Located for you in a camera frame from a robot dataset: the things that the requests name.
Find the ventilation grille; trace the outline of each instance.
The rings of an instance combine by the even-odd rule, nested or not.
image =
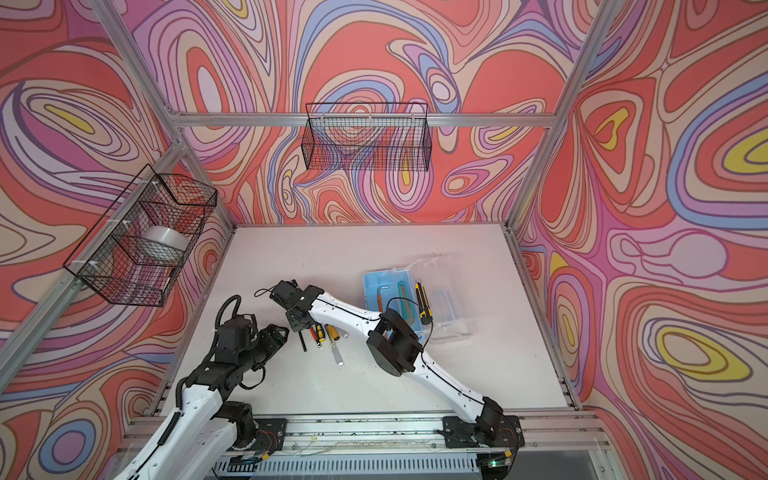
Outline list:
[[[289,475],[372,475],[479,473],[476,454],[423,453],[398,455],[276,455],[256,465],[217,462],[219,476],[275,477]]]

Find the black bracket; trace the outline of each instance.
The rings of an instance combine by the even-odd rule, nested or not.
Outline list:
[[[487,445],[516,450],[525,446],[520,419],[515,415],[501,415],[492,438],[480,432],[477,423],[463,422],[455,416],[442,418],[442,431],[445,447],[449,449],[470,449]]]
[[[283,449],[287,419],[253,419],[256,423],[256,436],[249,450],[242,455],[231,457],[230,465],[252,465],[262,462],[263,455],[271,455]]]

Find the colorful swirl pattern wall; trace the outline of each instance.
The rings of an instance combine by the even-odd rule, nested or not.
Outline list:
[[[503,221],[543,133],[461,127],[429,172],[344,172],[307,171],[300,128],[186,130],[235,223]]]
[[[768,478],[768,4],[627,2],[516,218],[629,478]]]
[[[170,106],[303,112],[313,101],[552,112],[590,2],[128,2]],[[237,223],[502,221],[542,129],[433,130],[428,174],[306,172],[301,128],[187,129]]]
[[[168,139],[87,2],[3,2],[0,45],[4,342]],[[128,420],[160,385],[225,228],[212,217],[162,309],[78,295],[0,395],[1,479],[109,471]]]

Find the mounting plate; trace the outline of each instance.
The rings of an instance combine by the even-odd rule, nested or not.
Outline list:
[[[445,447],[449,449],[466,449],[481,446],[475,434],[475,424],[463,422],[459,417],[442,418],[442,429],[445,435]],[[520,418],[515,415],[502,416],[501,423],[496,429],[496,437],[490,447],[509,447],[519,449],[525,446]]]

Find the white table surface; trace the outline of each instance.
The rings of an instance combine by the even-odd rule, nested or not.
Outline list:
[[[254,313],[259,328],[269,323],[287,326],[285,311],[268,295],[254,298],[254,291],[296,279],[302,288],[317,285],[364,307],[364,273],[446,254],[458,259],[475,334],[458,342],[430,343],[430,355],[505,409],[565,407],[502,229],[493,224],[237,229],[174,385],[204,358],[216,313],[235,293],[243,297],[240,313]],[[338,342],[345,362],[339,368],[328,342],[318,349],[308,331],[303,335],[307,353],[291,332],[287,344],[267,363],[264,383],[250,391],[236,389],[230,400],[250,402],[256,415],[449,410],[413,380],[381,370],[363,341]],[[248,372],[245,383],[253,385],[260,377],[261,372]],[[163,415],[173,405],[171,391]]]

